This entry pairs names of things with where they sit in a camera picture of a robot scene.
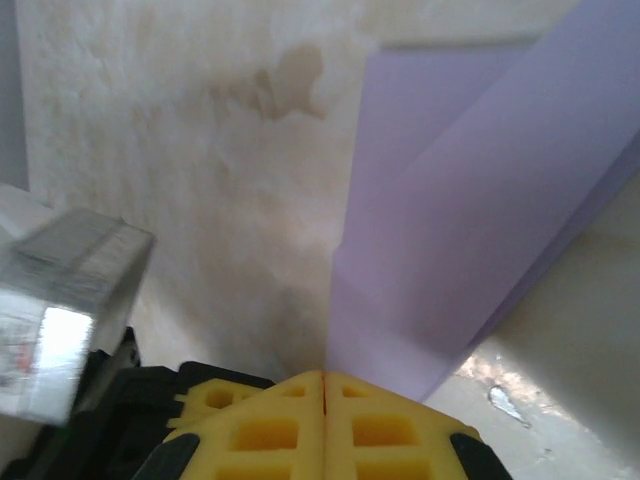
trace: floor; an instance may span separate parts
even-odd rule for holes
[[[21,2],[32,192],[157,234],[146,363],[283,379],[323,361],[367,55],[535,38],[575,3]],[[640,478],[635,185],[429,400],[516,479]]]

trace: purple board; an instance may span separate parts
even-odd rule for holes
[[[424,397],[613,197],[640,161],[639,18],[637,0],[586,0],[502,71],[474,64],[469,89],[443,53],[415,54],[415,83],[368,70],[329,368]]]

